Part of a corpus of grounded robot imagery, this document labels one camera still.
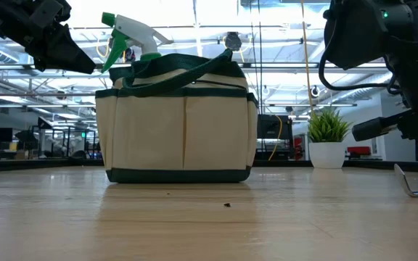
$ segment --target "table surface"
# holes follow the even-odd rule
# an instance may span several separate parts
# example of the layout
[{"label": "table surface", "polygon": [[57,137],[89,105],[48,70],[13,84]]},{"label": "table surface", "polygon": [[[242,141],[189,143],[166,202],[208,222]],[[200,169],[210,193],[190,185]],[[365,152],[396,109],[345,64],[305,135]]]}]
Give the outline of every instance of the table surface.
[{"label": "table surface", "polygon": [[357,168],[254,168],[233,184],[114,184],[100,167],[1,172],[2,260],[413,261],[418,199],[391,171]]}]

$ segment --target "green bag handle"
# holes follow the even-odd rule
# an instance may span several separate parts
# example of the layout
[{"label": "green bag handle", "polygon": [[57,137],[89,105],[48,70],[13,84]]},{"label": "green bag handle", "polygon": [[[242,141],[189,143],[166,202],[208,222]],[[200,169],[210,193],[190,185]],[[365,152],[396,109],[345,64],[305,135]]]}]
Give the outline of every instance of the green bag handle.
[{"label": "green bag handle", "polygon": [[[211,59],[203,63],[202,65],[198,65],[193,69],[188,70],[182,74],[176,75],[167,80],[163,80],[159,83],[152,83],[147,86],[141,87],[127,88],[127,92],[132,94],[133,96],[143,98],[150,96],[158,96],[171,91],[175,91],[176,89],[182,88],[196,81],[198,78],[201,78],[204,74],[210,73],[220,64],[223,64],[224,62],[230,62],[232,54],[233,52],[230,49],[226,49],[222,54],[220,54],[216,58]],[[123,84],[124,87],[131,87],[127,86],[126,80],[123,81]]]}]

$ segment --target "bag pocket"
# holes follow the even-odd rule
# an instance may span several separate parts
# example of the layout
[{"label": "bag pocket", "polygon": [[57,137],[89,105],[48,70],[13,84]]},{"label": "bag pocket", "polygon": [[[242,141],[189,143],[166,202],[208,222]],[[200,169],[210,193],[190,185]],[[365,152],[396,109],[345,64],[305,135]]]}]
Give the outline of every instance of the bag pocket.
[{"label": "bag pocket", "polygon": [[99,144],[106,170],[112,169],[113,133],[115,126],[115,110],[117,108],[118,90],[109,89],[96,92],[97,122]]},{"label": "bag pocket", "polygon": [[258,142],[258,101],[254,94],[247,95],[248,138],[247,138],[247,166],[253,166],[255,150]]},{"label": "bag pocket", "polygon": [[183,97],[118,98],[114,168],[183,169]]},{"label": "bag pocket", "polygon": [[190,96],[185,108],[184,169],[246,169],[246,96]]}]

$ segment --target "yellow cable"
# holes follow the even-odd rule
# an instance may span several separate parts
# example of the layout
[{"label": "yellow cable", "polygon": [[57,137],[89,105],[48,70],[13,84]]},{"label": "yellow cable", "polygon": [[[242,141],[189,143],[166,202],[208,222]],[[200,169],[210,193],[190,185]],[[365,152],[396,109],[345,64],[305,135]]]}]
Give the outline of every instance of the yellow cable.
[{"label": "yellow cable", "polygon": [[306,58],[306,76],[308,79],[308,97],[309,105],[311,106],[311,114],[314,113],[314,106],[312,105],[311,80],[309,78],[309,56],[308,56],[308,39],[306,36],[306,18],[304,17],[304,0],[301,0],[301,10],[303,12],[303,38],[304,38],[304,56]]},{"label": "yellow cable", "polygon": [[106,54],[102,54],[100,51],[99,51],[99,38],[98,38],[98,41],[97,41],[97,45],[96,45],[96,52],[98,53],[98,55],[99,56],[101,56],[102,58],[106,58],[107,57],[107,55],[109,54],[109,42],[110,42],[110,38],[109,39],[107,39],[107,45],[106,45]]},{"label": "yellow cable", "polygon": [[277,139],[277,141],[276,141],[276,143],[275,143],[275,147],[274,147],[274,150],[273,150],[273,152],[272,152],[272,154],[270,155],[270,157],[269,157],[269,161],[272,159],[272,157],[274,156],[274,154],[275,154],[275,151],[276,151],[276,146],[279,144],[279,139],[280,139],[280,135],[282,134],[282,131],[283,131],[283,122],[282,122],[282,119],[280,119],[280,117],[278,117],[278,116],[276,116],[275,115],[275,117],[277,117],[278,119],[279,119],[279,122],[280,122],[280,131],[279,131],[279,136],[276,138]]},{"label": "yellow cable", "polygon": [[251,48],[253,37],[250,37],[250,42],[247,44],[246,48],[244,50],[240,50],[239,52],[245,52],[248,48]]}]

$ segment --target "spray bottle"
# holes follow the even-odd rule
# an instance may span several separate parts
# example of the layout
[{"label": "spray bottle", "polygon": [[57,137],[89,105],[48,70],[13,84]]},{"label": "spray bottle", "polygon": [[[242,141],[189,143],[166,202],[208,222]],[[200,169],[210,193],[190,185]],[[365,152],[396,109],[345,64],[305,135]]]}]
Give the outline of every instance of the spray bottle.
[{"label": "spray bottle", "polygon": [[102,73],[109,70],[121,54],[130,46],[141,47],[142,56],[140,60],[145,61],[161,57],[157,51],[158,45],[154,37],[161,42],[159,46],[173,43],[173,41],[168,40],[148,25],[119,14],[116,17],[114,14],[104,12],[102,14],[102,23],[114,28],[112,31],[112,38],[114,39],[112,50],[102,68]]}]

